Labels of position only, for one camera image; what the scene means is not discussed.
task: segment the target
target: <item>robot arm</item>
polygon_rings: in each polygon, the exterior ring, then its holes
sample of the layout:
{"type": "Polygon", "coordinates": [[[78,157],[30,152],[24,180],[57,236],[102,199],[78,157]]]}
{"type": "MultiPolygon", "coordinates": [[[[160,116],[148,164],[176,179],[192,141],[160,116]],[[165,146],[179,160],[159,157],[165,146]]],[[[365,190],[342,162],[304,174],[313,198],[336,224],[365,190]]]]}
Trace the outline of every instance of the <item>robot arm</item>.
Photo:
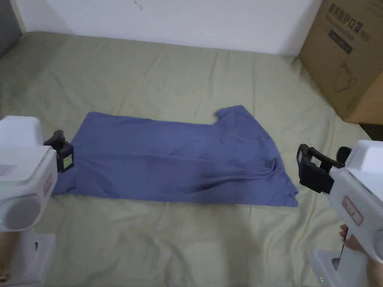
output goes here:
{"type": "Polygon", "coordinates": [[[62,130],[43,142],[38,119],[0,121],[0,286],[43,286],[55,235],[37,235],[57,174],[74,165],[62,130]]]}
{"type": "MultiPolygon", "coordinates": [[[[352,150],[342,147],[337,160],[301,145],[300,183],[323,193],[349,227],[347,237],[353,234],[373,260],[383,263],[383,142],[361,140],[352,150]],[[312,157],[321,160],[320,167],[312,157]]],[[[314,250],[310,262],[323,286],[367,286],[367,257],[347,247],[341,254],[314,250]]]]}

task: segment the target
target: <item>light green bedsheet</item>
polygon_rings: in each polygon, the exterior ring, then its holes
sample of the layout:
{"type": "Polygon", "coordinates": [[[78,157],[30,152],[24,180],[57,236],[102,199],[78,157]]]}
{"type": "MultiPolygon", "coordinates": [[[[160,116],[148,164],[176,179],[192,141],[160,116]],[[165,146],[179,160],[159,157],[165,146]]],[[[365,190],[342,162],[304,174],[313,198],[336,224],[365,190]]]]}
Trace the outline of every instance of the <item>light green bedsheet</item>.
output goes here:
{"type": "Polygon", "coordinates": [[[369,137],[298,59],[28,33],[0,59],[0,89],[0,116],[35,116],[46,139],[57,129],[72,139],[91,111],[209,124],[242,104],[299,189],[298,208],[53,197],[37,227],[57,235],[47,286],[318,286],[307,251],[340,250],[340,221],[299,185],[296,151],[334,157],[369,137]]]}

